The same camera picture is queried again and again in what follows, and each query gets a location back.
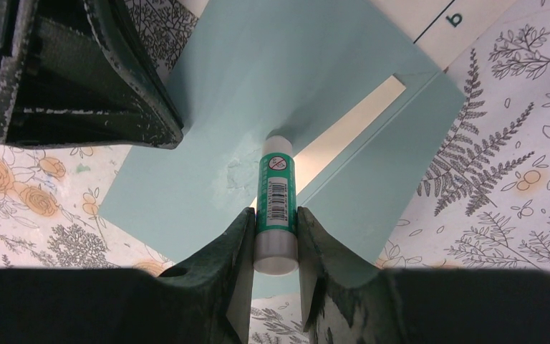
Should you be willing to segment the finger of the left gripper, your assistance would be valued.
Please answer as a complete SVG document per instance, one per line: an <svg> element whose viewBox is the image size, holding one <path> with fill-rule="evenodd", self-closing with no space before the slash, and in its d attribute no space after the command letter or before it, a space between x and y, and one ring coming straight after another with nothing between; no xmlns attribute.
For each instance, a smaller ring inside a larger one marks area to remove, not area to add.
<svg viewBox="0 0 550 344"><path fill-rule="evenodd" d="M182 129L123 1L0 1L0 145L173 149Z"/></svg>

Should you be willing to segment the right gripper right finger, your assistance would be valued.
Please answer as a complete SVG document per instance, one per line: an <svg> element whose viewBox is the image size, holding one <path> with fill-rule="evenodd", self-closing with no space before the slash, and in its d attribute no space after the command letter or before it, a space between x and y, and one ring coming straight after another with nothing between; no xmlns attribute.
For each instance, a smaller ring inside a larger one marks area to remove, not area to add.
<svg viewBox="0 0 550 344"><path fill-rule="evenodd" d="M311 343L550 343L550 272L379 269L297 211Z"/></svg>

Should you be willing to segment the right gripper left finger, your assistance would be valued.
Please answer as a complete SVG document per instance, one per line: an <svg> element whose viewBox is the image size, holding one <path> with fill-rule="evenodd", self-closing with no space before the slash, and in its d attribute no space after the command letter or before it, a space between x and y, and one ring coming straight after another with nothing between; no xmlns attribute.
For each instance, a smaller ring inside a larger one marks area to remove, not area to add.
<svg viewBox="0 0 550 344"><path fill-rule="evenodd" d="M247 343L255 213L152 276L136 268L0 269L0 343Z"/></svg>

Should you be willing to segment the small green white peg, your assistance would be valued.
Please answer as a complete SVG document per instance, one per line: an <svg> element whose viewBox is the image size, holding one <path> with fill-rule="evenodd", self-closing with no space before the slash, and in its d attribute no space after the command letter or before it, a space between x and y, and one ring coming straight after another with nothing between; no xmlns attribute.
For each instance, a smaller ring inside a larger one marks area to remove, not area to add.
<svg viewBox="0 0 550 344"><path fill-rule="evenodd" d="M280 135L268 138L259 161L254 269L283 276L298 266L296 181L292 144Z"/></svg>

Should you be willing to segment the grey-blue envelope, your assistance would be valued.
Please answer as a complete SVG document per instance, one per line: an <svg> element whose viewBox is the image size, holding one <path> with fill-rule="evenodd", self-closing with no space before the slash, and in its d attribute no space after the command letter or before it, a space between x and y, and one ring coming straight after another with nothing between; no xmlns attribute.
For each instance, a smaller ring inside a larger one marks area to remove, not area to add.
<svg viewBox="0 0 550 344"><path fill-rule="evenodd" d="M290 140L295 156L388 78L192 78L175 75L175 66L167 91L185 125L183 140L173 150L132 148L100 206L106 220L175 262L252 204L270 135ZM298 197L368 262L384 248L464 101L443 70L423 62L394 76L406 91Z"/></svg>

